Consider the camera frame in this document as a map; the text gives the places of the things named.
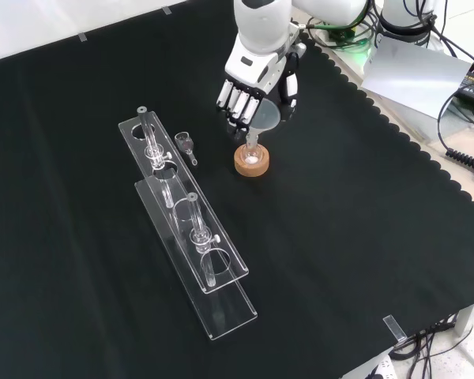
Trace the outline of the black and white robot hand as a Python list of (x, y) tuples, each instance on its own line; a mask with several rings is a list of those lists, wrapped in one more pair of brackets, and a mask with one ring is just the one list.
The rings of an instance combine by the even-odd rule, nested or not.
[(298, 103), (299, 60), (307, 49), (299, 38), (299, 26), (289, 25), (288, 38), (278, 51), (258, 54), (244, 47), (241, 38), (225, 65), (225, 80), (216, 107), (225, 113), (228, 133), (241, 141), (250, 127), (257, 127), (270, 115), (279, 112), (288, 120)]

